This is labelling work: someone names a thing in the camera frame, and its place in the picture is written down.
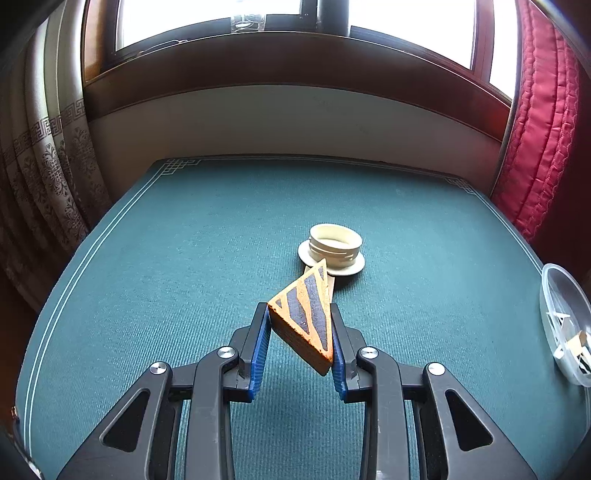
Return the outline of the plain wooden rectangular block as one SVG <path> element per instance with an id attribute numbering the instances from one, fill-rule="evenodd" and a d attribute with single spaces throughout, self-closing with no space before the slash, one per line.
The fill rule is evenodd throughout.
<path id="1" fill-rule="evenodd" d="M 329 274 L 325 274 L 325 296 L 329 303 L 332 303 L 332 295 L 334 295 L 335 278 Z"/>

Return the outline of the glass item on windowsill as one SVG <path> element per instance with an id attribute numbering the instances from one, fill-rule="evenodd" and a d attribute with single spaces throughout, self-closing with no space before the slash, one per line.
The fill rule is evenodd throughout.
<path id="1" fill-rule="evenodd" d="M 232 33 L 262 32 L 266 27 L 266 14 L 235 15 L 230 19 Z"/>

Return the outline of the dark wooden window frame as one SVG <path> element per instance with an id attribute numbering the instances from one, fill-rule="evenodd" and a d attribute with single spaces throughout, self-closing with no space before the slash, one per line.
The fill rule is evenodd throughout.
<path id="1" fill-rule="evenodd" d="M 490 84 L 493 4 L 476 4 L 468 66 L 423 46 L 353 26 L 318 22 L 328 1 L 272 14 L 270 30 L 232 33 L 226 19 L 186 25 L 116 49 L 117 1 L 83 4 L 86 112 L 98 119 L 148 100 L 222 87 L 288 85 L 338 89 L 407 103 L 501 140 L 511 99 Z"/>

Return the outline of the patterned beige curtain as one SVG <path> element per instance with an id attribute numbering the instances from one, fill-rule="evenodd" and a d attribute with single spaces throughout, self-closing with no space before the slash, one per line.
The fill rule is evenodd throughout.
<path id="1" fill-rule="evenodd" d="M 81 22 L 60 6 L 1 77 L 1 270 L 34 311 L 111 206 L 80 47 Z"/>

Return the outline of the clear plastic bowl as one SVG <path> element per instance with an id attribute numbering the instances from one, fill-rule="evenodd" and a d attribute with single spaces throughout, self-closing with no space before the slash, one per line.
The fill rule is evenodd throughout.
<path id="1" fill-rule="evenodd" d="M 579 331 L 587 333 L 590 350 L 590 302 L 582 287 L 563 267 L 548 263 L 543 266 L 539 294 L 540 314 L 552 356 L 558 346 Z M 553 359 L 565 378 L 574 385 L 590 387 L 590 373 L 583 373 L 573 356 L 565 351 L 563 360 Z"/>

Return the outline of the white zebra-striped wedge block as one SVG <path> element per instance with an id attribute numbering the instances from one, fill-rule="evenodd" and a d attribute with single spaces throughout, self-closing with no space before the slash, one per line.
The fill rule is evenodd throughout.
<path id="1" fill-rule="evenodd" d="M 590 373 L 591 355 L 587 342 L 587 333 L 583 330 L 579 331 L 570 340 L 566 342 L 566 348 L 558 346 L 554 351 L 554 358 L 556 360 L 563 360 L 565 351 L 568 351 L 577 361 L 578 368 L 585 374 Z"/>

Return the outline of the red quilted curtain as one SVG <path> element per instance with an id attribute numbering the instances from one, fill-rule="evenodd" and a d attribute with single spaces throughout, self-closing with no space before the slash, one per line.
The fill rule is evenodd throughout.
<path id="1" fill-rule="evenodd" d="M 572 48 L 531 1 L 517 3 L 520 64 L 514 118 L 492 200 L 529 242 L 550 212 L 579 113 Z"/>

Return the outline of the large orange tiger-striped wedge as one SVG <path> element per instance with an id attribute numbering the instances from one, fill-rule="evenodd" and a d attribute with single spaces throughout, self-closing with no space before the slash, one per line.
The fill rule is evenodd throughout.
<path id="1" fill-rule="evenodd" d="M 325 259 L 266 303 L 271 327 L 319 375 L 334 361 L 331 300 Z"/>

